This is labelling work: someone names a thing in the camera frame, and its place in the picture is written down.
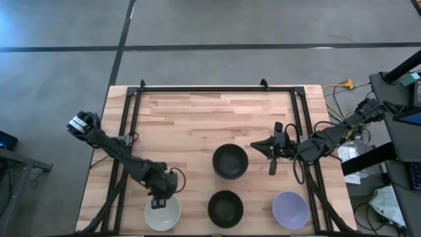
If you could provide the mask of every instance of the bowl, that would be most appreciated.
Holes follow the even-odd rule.
[[[182,208],[176,197],[172,196],[166,201],[166,207],[160,209],[152,209],[151,202],[147,202],[145,206],[145,220],[149,227],[157,231],[165,231],[174,227],[178,220]]]
[[[243,202],[231,191],[215,193],[208,204],[210,220],[221,228],[231,228],[238,224],[244,214]]]
[[[225,144],[214,152],[212,165],[221,178],[235,180],[245,173],[249,159],[243,148],[235,144]]]
[[[276,221],[290,230],[303,228],[309,221],[309,207],[295,192],[282,192],[275,197],[272,213]]]

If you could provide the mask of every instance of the wooden tabletop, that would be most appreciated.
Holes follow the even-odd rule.
[[[329,120],[320,86],[304,86],[312,123]],[[127,86],[110,87],[103,113],[102,129],[117,136]],[[132,107],[129,110],[130,124]],[[302,124],[304,115],[300,107]],[[279,159],[276,176],[268,175],[269,161],[250,147],[251,142],[267,139],[274,123],[294,123],[288,92],[153,92],[142,93],[133,155],[154,161],[165,161],[178,167],[187,177],[186,188],[175,194],[182,206],[177,225],[166,232],[151,230],[144,217],[150,201],[147,190],[129,178],[121,222],[121,234],[314,234],[310,220],[300,230],[281,227],[272,215],[272,202],[283,191],[294,191],[308,203],[307,187],[294,178],[292,162]],[[292,140],[295,131],[288,130]],[[237,144],[249,157],[247,172],[238,180],[226,182],[212,169],[212,154],[220,145]],[[93,163],[106,156],[98,149]],[[353,210],[339,161],[320,160],[330,203],[351,227],[356,229]],[[112,159],[105,159],[89,172],[76,230],[88,225],[107,196]],[[229,229],[215,226],[207,214],[211,196],[219,190],[232,190],[243,201],[241,222]],[[114,222],[115,205],[111,212]],[[318,203],[320,222],[324,226]]]

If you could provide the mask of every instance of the black bowl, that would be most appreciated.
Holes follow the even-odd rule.
[[[220,177],[235,180],[245,173],[249,159],[243,148],[235,144],[225,144],[216,149],[212,165]]]
[[[244,206],[239,196],[223,190],[215,193],[208,204],[210,220],[221,228],[231,228],[243,217]]]

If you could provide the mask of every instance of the white bowl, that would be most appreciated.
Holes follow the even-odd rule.
[[[152,229],[165,231],[177,224],[181,213],[180,202],[176,197],[172,196],[166,201],[166,207],[160,209],[152,209],[151,202],[148,201],[145,207],[145,220]]]

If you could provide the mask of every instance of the concrete floor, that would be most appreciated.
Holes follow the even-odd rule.
[[[118,45],[129,0],[4,0],[0,47]],[[396,43],[421,39],[409,0],[138,0],[126,45]],[[389,70],[420,48],[125,52],[116,84],[336,84]],[[0,53],[0,130],[21,154],[54,163],[28,187],[14,236],[73,232],[92,149],[66,131],[79,111],[101,113],[115,52]],[[370,91],[338,94],[344,111]],[[382,123],[372,143],[389,141]]]

